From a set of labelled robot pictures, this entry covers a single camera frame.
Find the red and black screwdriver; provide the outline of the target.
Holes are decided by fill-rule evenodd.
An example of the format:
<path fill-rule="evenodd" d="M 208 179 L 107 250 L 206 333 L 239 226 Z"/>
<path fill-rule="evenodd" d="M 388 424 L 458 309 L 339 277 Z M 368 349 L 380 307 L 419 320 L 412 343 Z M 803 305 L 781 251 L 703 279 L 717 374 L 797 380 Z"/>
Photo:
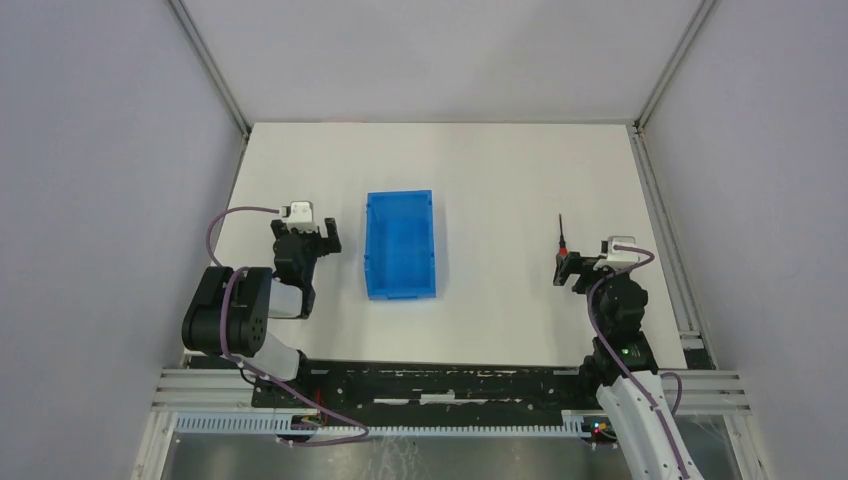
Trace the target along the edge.
<path fill-rule="evenodd" d="M 567 242 L 564 235 L 563 221 L 562 215 L 558 215 L 558 228 L 559 228 L 559 240 L 558 240 L 558 254 L 561 256 L 565 256 L 568 253 Z"/>

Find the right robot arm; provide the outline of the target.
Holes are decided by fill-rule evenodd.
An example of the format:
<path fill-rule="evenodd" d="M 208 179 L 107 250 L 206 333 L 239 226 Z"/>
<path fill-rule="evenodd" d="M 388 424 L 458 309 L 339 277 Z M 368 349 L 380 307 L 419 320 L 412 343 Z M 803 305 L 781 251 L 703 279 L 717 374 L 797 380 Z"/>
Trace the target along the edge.
<path fill-rule="evenodd" d="M 703 474 L 675 423 L 680 403 L 669 402 L 642 320 L 648 292 L 631 274 L 652 263 L 652 252 L 628 242 L 605 242 L 605 251 L 584 256 L 561 247 L 553 283 L 576 279 L 574 293 L 586 298 L 594 332 L 593 351 L 578 370 L 577 392 L 591 408 L 602 408 L 613 437 L 635 479 L 700 479 Z"/>

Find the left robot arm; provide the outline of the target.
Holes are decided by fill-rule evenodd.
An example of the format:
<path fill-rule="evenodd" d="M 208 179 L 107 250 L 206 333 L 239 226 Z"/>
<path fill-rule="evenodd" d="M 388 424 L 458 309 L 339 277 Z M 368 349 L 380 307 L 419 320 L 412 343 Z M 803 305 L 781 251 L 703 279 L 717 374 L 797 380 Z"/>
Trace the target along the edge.
<path fill-rule="evenodd" d="M 249 267 L 243 273 L 207 268 L 181 325 L 184 347 L 278 378 L 275 392 L 281 400 L 290 407 L 306 405 L 314 381 L 299 371 L 305 354 L 278 339 L 269 324 L 311 315 L 317 261 L 342 251 L 336 220 L 328 217 L 324 225 L 322 233 L 313 223 L 274 220 L 272 267 Z"/>

